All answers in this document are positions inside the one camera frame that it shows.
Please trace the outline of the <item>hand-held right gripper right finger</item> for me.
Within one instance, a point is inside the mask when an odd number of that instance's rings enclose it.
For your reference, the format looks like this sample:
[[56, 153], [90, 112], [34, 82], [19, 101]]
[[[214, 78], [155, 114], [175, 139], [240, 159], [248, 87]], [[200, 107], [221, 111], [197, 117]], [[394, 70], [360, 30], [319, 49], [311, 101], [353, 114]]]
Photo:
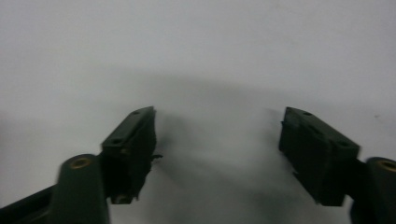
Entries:
[[288, 106], [281, 124], [278, 148], [295, 177], [316, 203], [342, 205], [344, 171], [357, 159], [360, 146], [302, 109]]

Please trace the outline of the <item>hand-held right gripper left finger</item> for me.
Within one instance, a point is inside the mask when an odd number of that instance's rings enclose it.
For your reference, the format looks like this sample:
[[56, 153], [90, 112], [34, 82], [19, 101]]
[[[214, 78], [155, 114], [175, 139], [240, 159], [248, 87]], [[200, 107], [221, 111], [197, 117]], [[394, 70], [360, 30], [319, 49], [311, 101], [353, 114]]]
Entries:
[[106, 196], [113, 204], [139, 198], [155, 155], [156, 110], [153, 106], [131, 112], [101, 144], [100, 162]]

